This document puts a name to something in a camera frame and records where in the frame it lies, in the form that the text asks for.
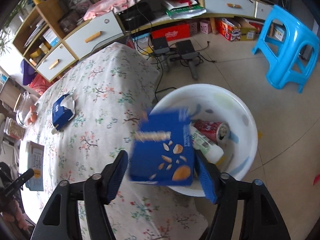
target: white drawer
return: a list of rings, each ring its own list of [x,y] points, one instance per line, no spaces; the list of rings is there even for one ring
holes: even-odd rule
[[[204,0],[207,13],[221,13],[254,16],[255,2],[249,0]],[[240,6],[239,8],[229,7],[228,4]]]
[[[59,60],[58,64],[49,69],[49,67],[56,61]],[[44,76],[47,80],[52,81],[61,71],[63,71],[75,58],[61,43],[48,57],[41,63],[37,68],[37,71]]]
[[[85,40],[97,32],[101,32],[100,36],[88,43]],[[74,53],[80,58],[89,54],[94,46],[98,43],[109,39],[115,35],[122,33],[122,30],[114,16],[113,12],[109,12],[100,17],[94,18],[87,25],[76,31],[70,37],[66,39],[66,43],[74,51]]]
[[[260,3],[260,2],[256,2],[256,3],[257,3],[257,6],[256,6],[256,10],[254,13],[254,17],[257,19],[261,19],[261,20],[267,19],[269,13],[273,9],[273,6],[268,5],[268,4],[264,4],[264,3]],[[273,20],[273,22],[282,25],[282,23],[279,20],[275,19],[275,20]]]

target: drawer handle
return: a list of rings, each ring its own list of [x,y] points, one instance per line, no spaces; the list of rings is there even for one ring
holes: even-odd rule
[[[59,60],[57,59],[50,67],[49,69],[53,69],[56,65],[58,65]]]
[[[94,35],[90,36],[89,38],[85,39],[84,42],[88,43],[90,41],[93,41],[94,39],[98,38],[101,35],[101,32],[97,32]]]
[[[240,9],[241,5],[234,3],[227,3],[228,7]]]

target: blue plastic stool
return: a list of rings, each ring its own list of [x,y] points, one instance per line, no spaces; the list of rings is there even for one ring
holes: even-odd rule
[[[280,20],[286,28],[284,41],[267,36],[269,27],[275,19]],[[278,46],[277,55],[269,48],[267,42]],[[305,45],[313,47],[306,66],[298,57],[300,50]],[[298,92],[302,93],[303,86],[310,77],[318,59],[319,38],[296,17],[275,5],[265,21],[252,53],[256,54],[258,49],[262,51],[270,63],[266,75],[268,82],[276,89],[282,89],[287,82],[295,82],[299,84]],[[297,63],[301,73],[292,69],[294,63]]]

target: floral tablecloth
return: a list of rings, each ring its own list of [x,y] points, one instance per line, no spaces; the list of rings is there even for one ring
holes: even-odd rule
[[[135,50],[113,43],[71,69],[39,99],[38,120],[26,130],[20,147],[20,172],[27,169],[27,140],[44,148],[44,191],[21,192],[26,214],[37,222],[50,195],[63,180],[86,180],[112,163],[121,150],[130,156],[140,114],[151,107],[159,72]],[[52,104],[71,93],[76,115],[52,135]],[[125,175],[106,211],[116,239],[199,239],[207,221],[193,198],[167,187],[138,185]],[[79,216],[90,239],[83,202]]]

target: white plastic basin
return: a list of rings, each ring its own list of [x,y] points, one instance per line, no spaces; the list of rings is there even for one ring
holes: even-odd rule
[[[224,145],[224,152],[233,153],[225,171],[236,180],[241,180],[249,171],[258,147],[258,133],[253,116],[244,102],[232,92],[214,85],[194,84],[176,89],[162,98],[152,113],[169,109],[188,107],[191,119],[211,122],[227,122],[230,136]],[[190,187],[170,187],[189,196],[204,196],[201,184],[194,179]]]

